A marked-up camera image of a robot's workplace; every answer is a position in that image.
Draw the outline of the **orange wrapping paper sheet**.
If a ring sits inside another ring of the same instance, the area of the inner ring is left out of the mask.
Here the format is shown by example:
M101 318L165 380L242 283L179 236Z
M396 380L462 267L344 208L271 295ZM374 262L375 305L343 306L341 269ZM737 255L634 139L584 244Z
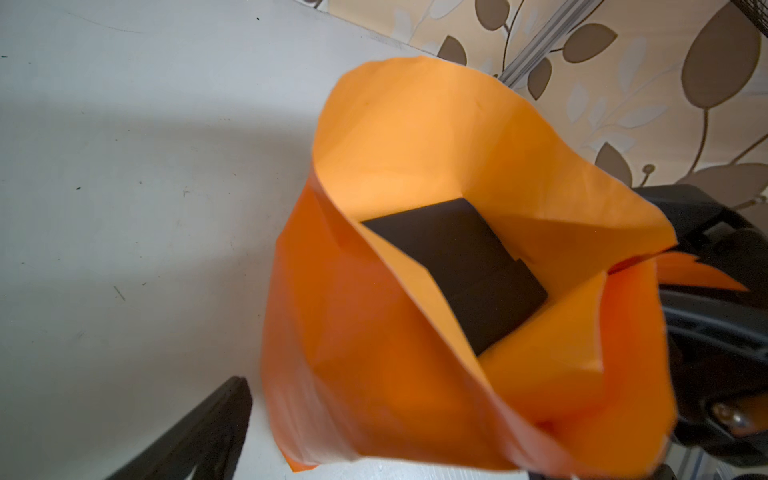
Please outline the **orange wrapping paper sheet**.
M743 292L523 98L428 57L344 74L276 242L261 378L290 468L640 478L676 420L659 287Z

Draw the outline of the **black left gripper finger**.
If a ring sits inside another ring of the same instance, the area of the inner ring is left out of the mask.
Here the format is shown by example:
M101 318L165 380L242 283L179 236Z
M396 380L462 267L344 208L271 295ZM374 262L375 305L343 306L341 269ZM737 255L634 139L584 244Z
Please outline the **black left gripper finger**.
M247 380L233 376L108 479L231 479L251 410Z

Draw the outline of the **dark navy gift box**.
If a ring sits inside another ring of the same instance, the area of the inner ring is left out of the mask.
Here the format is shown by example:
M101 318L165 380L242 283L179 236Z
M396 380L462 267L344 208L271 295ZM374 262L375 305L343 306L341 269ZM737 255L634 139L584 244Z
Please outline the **dark navy gift box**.
M363 224L428 270L475 355L520 327L548 298L464 198Z

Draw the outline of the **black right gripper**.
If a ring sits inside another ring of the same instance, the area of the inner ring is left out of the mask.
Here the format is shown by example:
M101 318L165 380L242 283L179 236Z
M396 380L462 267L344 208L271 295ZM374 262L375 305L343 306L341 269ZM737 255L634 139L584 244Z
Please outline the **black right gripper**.
M678 420L673 440L767 464L767 236L689 184L638 187L674 227L657 258Z

